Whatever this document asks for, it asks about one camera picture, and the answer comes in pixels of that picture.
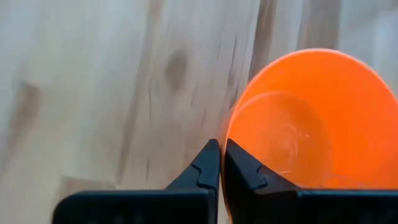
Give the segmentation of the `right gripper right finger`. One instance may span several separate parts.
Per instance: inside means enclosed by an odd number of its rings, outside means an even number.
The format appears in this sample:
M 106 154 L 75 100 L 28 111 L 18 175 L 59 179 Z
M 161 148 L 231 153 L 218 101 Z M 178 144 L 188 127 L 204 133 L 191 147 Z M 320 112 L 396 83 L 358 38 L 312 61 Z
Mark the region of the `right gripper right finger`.
M 223 182 L 233 223 L 397 223 L 397 191 L 301 188 L 231 139 Z

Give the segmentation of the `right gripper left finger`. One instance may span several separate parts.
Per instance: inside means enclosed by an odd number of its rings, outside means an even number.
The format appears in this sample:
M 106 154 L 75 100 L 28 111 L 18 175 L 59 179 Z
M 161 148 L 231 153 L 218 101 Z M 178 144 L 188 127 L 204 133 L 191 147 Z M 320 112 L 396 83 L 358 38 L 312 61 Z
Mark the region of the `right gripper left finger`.
M 220 164 L 220 145 L 210 139 L 165 189 L 71 194 L 55 207 L 52 223 L 216 223 Z

